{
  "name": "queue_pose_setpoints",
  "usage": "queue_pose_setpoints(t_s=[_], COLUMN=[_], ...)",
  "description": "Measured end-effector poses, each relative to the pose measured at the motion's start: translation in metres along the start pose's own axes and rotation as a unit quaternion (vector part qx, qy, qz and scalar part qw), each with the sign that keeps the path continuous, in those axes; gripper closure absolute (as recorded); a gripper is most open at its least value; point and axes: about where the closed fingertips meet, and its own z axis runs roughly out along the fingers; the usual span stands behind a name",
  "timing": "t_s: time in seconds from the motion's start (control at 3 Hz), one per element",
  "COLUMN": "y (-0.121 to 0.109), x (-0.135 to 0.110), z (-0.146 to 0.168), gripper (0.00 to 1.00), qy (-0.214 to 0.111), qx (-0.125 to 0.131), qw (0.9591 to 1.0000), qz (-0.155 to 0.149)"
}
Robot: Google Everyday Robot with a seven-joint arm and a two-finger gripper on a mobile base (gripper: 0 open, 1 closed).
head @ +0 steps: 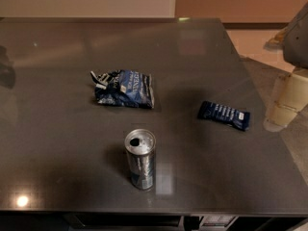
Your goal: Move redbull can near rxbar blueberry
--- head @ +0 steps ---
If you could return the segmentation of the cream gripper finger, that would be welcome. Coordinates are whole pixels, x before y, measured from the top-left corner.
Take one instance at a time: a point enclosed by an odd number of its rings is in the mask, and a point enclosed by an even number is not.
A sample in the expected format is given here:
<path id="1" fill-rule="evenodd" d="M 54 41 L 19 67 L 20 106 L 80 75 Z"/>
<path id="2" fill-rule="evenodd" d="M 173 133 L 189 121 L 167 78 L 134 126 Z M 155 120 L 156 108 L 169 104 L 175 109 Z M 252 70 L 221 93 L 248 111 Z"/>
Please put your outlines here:
<path id="1" fill-rule="evenodd" d="M 308 105 L 308 69 L 279 74 L 267 107 L 264 127 L 270 132 L 286 128 Z"/>

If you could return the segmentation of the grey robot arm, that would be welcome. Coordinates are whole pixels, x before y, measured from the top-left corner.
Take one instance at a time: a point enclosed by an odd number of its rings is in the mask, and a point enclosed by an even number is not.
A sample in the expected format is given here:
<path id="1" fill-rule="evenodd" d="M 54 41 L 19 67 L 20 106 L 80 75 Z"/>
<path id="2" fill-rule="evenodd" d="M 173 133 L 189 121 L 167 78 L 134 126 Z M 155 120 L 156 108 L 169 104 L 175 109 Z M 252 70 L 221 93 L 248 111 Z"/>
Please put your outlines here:
<path id="1" fill-rule="evenodd" d="M 284 61 L 295 69 L 275 80 L 264 120 L 271 132 L 286 128 L 308 105 L 308 4 L 288 24 L 282 48 Z"/>

